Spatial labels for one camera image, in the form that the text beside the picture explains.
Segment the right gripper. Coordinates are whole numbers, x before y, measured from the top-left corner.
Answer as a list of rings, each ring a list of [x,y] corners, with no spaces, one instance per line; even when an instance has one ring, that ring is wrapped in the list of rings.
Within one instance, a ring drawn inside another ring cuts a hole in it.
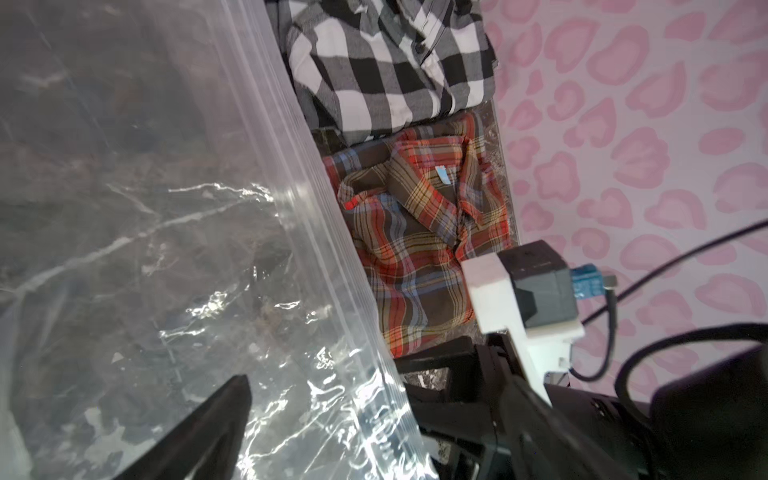
[[[467,336],[396,359],[401,374],[444,369],[440,390],[409,385],[420,432],[449,445],[441,479],[651,479],[649,435],[610,397],[556,385],[547,403],[522,376],[511,339]]]

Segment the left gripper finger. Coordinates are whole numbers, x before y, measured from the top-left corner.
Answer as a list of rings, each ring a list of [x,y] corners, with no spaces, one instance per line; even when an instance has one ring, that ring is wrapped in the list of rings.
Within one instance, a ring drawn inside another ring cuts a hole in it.
[[[235,375],[119,479],[231,479],[252,404],[245,375]]]

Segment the clear plastic vacuum bag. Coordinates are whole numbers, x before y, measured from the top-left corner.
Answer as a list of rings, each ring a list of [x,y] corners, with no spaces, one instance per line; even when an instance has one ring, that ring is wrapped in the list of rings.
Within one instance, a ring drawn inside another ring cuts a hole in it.
[[[1,5],[1,475],[113,479],[233,376],[237,479],[432,479],[261,1]]]

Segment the red plaid shirt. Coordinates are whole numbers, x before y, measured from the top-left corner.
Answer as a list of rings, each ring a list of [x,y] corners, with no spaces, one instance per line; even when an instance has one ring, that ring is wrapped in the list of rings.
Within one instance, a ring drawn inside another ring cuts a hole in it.
[[[475,110],[323,160],[393,357],[474,321],[462,262],[513,246]]]

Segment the black white plaid shirt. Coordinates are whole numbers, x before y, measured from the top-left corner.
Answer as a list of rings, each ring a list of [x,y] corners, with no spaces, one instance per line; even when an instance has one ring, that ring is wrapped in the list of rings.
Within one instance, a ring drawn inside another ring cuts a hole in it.
[[[347,145],[476,107],[495,92],[476,1],[268,1],[310,129]]]

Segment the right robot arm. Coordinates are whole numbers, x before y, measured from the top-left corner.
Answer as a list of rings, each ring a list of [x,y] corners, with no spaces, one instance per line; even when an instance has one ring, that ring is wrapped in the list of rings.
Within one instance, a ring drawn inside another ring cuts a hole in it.
[[[442,479],[763,479],[767,346],[660,388],[647,404],[524,378],[511,340],[460,337],[396,362],[446,369],[435,390],[408,386],[420,432],[449,446]]]

